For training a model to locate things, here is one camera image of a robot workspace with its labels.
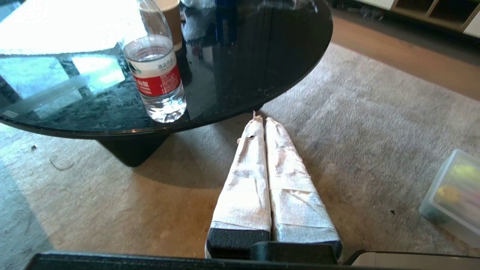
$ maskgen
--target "clear plastic container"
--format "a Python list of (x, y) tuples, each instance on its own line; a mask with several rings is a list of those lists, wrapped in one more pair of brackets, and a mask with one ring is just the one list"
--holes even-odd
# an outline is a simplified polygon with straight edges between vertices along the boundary
[(419, 209), (472, 247), (480, 247), (480, 160), (455, 149)]

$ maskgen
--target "plastic water bottle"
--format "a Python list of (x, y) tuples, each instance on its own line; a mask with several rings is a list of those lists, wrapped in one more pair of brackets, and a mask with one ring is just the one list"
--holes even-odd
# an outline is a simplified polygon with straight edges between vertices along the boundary
[(126, 18), (123, 54), (135, 78), (148, 116), (173, 122), (187, 103), (167, 21), (154, 0), (134, 0)]

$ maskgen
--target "table leg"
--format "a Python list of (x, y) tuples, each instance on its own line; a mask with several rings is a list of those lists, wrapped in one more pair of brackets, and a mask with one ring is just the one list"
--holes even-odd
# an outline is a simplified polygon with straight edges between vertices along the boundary
[(151, 138), (103, 139), (98, 142), (129, 167), (142, 164), (167, 139), (168, 135)]

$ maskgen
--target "carpet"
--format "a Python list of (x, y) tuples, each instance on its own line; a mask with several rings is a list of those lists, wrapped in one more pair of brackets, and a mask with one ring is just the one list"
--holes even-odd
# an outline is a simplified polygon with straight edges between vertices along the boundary
[[(480, 256), (418, 213), (452, 150), (480, 156), (478, 101), (331, 44), (260, 113), (288, 130), (344, 258), (358, 249)], [(250, 118), (174, 134), (137, 168), (95, 141), (0, 125), (0, 265), (21, 269), (49, 249), (202, 258)]]

